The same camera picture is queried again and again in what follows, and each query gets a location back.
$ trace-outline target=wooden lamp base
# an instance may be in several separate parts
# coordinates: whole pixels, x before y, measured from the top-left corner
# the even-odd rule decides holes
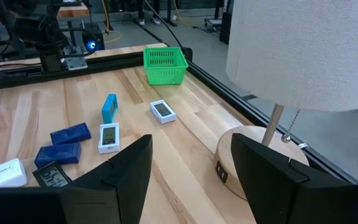
[[[258,126],[239,126],[226,131],[218,142],[218,148],[216,149],[214,158],[215,170],[222,179],[224,185],[237,196],[245,200],[247,200],[246,195],[242,190],[231,155],[231,136],[234,133],[241,133],[257,142],[262,142],[265,131],[266,128]],[[294,142],[282,142],[280,133],[274,133],[269,147],[285,156],[309,165],[309,162],[302,150]]]

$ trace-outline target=black metal frame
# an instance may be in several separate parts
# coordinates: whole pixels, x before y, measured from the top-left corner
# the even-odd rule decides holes
[[[217,81],[214,77],[204,71],[202,68],[199,68],[196,64],[191,61],[187,61],[189,64],[188,71],[203,82],[208,88],[213,90],[217,95],[229,103],[234,109],[236,109],[240,114],[245,116],[249,121],[258,126],[266,127],[269,122],[269,118],[261,113],[258,109],[254,108],[251,104],[241,99],[239,95],[234,93],[228,87],[224,86],[222,83]],[[51,80],[76,77],[81,75],[89,75],[92,73],[106,72],[110,70],[118,70],[128,67],[136,67],[143,65],[143,53],[130,53],[122,55],[114,55],[108,57],[100,58],[91,58],[87,60],[88,68],[76,71],[61,71],[54,73],[41,73],[41,67],[27,67],[27,68],[18,68],[13,70],[5,70],[3,73],[16,76],[9,78],[9,81],[0,79],[0,88],[6,88],[11,86],[26,85],[31,83],[38,82],[47,82]],[[278,131],[286,133],[287,130],[279,126]],[[302,143],[298,138],[293,138],[296,144]],[[311,167],[314,167],[318,170],[331,174],[341,180],[352,184],[358,184],[358,181],[351,177],[349,174],[344,172],[342,169],[335,166],[332,162],[328,161],[321,154],[317,153],[311,147],[303,148],[303,152],[309,160]]]

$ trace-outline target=white lamp shade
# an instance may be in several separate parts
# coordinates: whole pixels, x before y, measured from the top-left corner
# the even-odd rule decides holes
[[[358,0],[236,0],[226,71],[283,106],[358,109]]]

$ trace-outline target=white box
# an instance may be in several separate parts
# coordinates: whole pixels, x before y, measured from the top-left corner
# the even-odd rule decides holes
[[[114,128],[114,132],[112,133],[109,128]],[[118,123],[111,123],[111,124],[102,124],[99,130],[99,153],[110,153],[110,152],[119,152],[119,125]]]
[[[158,111],[158,107],[160,107],[159,105],[163,105],[162,109],[160,108],[160,111],[162,111],[164,114]],[[171,109],[171,107],[167,105],[164,100],[158,100],[156,102],[151,103],[150,110],[153,112],[154,116],[160,121],[161,124],[165,124],[177,119],[177,114]]]
[[[26,183],[27,176],[19,159],[0,164],[0,187],[21,187]]]

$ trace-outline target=green basket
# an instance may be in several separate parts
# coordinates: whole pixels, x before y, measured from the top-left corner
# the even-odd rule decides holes
[[[143,60],[150,85],[183,82],[188,65],[179,47],[147,47]]]

